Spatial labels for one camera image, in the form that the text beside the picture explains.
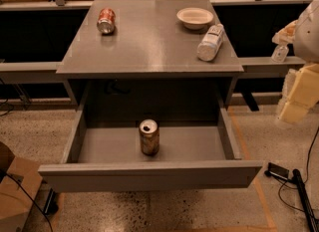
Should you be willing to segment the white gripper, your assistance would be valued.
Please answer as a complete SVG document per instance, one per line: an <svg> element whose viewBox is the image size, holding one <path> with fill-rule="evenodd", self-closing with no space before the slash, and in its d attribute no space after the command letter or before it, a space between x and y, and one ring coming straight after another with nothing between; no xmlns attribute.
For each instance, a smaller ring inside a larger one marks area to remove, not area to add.
<svg viewBox="0 0 319 232"><path fill-rule="evenodd" d="M292 44L297 21L292 21L275 33L272 42ZM319 102L319 65L306 64L300 70L289 69L285 76L276 115L284 124L300 122Z"/></svg>

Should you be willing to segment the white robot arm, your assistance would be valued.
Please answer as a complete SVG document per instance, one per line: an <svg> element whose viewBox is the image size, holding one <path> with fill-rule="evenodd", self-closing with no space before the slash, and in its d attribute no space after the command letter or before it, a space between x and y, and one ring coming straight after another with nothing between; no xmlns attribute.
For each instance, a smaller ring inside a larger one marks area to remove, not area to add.
<svg viewBox="0 0 319 232"><path fill-rule="evenodd" d="M271 59L282 62L288 44L296 57L305 61L299 70L290 69L282 87L276 120L281 126L297 124L319 102L319 0L313 0L299 18L277 32Z"/></svg>

